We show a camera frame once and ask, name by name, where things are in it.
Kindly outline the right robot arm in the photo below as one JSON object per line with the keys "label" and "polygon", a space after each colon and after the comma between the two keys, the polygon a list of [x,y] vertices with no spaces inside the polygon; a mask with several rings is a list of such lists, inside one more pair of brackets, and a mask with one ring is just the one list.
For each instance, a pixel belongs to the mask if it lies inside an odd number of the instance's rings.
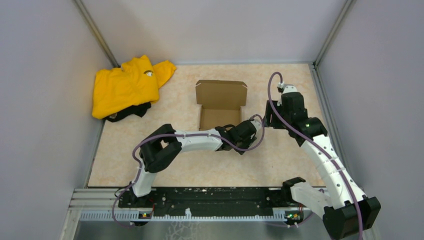
{"label": "right robot arm", "polygon": [[323,180],[327,194],[302,177],[282,184],[281,199],[287,206],[300,203],[318,215],[334,240],[363,233],[373,227],[381,210],[376,197],[368,197],[351,178],[337,156],[327,129],[317,117],[309,117],[299,92],[283,93],[280,100],[267,100],[265,126],[288,131],[310,157]]}

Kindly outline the brown cardboard box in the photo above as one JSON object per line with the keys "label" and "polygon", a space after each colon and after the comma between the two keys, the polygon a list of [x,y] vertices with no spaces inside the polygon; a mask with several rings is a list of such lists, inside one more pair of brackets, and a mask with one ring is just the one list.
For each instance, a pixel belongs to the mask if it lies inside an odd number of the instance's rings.
{"label": "brown cardboard box", "polygon": [[195,85],[195,92],[196,103],[200,105],[200,131],[242,122],[248,93],[243,81],[201,79]]}

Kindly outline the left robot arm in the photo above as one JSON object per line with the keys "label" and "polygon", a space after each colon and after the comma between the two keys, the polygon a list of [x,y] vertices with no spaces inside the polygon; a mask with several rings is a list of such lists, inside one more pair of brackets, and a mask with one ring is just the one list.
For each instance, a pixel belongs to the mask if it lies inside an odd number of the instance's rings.
{"label": "left robot arm", "polygon": [[165,170],[178,154],[193,151],[231,151],[240,155],[258,147],[257,133],[264,132],[262,120],[250,118],[238,125],[217,126],[209,130],[175,130],[164,124],[141,141],[133,150],[139,153],[135,179],[130,184],[130,200],[138,207],[149,203],[152,184],[157,173]]}

